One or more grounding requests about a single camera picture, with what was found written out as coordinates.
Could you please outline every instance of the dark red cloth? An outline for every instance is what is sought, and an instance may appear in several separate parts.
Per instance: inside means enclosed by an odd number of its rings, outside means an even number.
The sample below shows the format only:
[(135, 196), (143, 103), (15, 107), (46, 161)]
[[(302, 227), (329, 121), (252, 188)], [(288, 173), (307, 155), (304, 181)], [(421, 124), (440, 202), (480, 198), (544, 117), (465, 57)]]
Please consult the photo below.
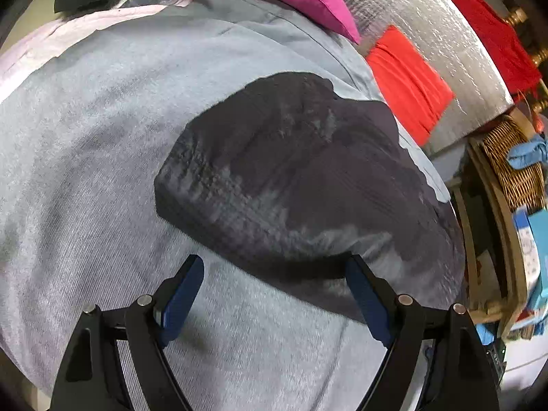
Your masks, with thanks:
[(483, 0), (451, 0), (487, 49), (511, 94), (535, 88), (541, 75), (506, 24)]
[(396, 118), (419, 146), (455, 96), (398, 28), (390, 26), (366, 57)]

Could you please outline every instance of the blue box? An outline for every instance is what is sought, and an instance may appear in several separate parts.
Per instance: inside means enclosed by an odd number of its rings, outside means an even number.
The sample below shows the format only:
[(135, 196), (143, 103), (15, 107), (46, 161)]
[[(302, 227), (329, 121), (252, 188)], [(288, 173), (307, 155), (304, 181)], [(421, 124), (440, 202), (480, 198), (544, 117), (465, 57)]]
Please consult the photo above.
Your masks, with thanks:
[(548, 211), (541, 210), (529, 217), (540, 259), (540, 277), (529, 301), (530, 309), (540, 309), (548, 301)]

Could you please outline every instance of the gray blanket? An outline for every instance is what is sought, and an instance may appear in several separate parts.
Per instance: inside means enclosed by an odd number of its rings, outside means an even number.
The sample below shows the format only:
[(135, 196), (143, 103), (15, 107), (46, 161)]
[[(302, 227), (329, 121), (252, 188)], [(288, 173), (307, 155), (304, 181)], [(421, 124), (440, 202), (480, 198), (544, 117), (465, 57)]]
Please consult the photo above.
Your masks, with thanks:
[[(195, 0), (93, 34), (0, 105), (0, 346), (34, 384), (51, 393), (84, 303), (129, 304), (195, 253), (204, 283), (166, 354), (197, 410), (356, 408), (385, 353), (366, 326), (258, 281), (154, 209), (154, 176), (186, 123), (284, 71), (327, 78), (340, 97), (380, 100), (352, 46), (291, 9)], [(430, 162), (399, 132), (447, 201)], [(448, 286), (446, 306), (457, 284), (435, 282)], [(128, 388), (135, 409), (146, 409), (126, 349)], [(418, 385), (424, 369), (421, 358)]]

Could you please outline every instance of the red blanket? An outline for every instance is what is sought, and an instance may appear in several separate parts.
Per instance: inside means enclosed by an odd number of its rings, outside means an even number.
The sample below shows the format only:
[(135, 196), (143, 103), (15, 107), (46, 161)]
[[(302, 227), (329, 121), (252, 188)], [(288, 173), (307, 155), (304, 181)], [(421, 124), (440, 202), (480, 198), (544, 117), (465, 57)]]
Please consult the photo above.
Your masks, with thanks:
[(540, 72), (520, 43), (514, 29), (483, 0), (452, 0), (493, 59), (511, 94), (538, 85)]

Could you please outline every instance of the metal screw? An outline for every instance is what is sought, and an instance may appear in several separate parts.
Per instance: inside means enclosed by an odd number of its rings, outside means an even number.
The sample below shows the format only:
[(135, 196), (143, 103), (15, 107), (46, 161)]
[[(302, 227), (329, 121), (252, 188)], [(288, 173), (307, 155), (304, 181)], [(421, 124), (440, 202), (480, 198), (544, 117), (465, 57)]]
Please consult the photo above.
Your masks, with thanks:
[(137, 298), (137, 304), (139, 306), (148, 306), (150, 303), (152, 303), (152, 297), (150, 295), (141, 295)]
[(404, 306), (410, 306), (411, 304), (413, 304), (413, 299), (406, 294), (398, 296), (398, 301)]
[(466, 313), (466, 307), (463, 306), (461, 303), (453, 304), (453, 310), (459, 315), (463, 315)]
[(95, 303), (86, 303), (84, 305), (84, 313), (86, 313), (87, 315), (91, 315), (93, 312), (95, 312), (95, 308), (97, 307), (97, 305)]

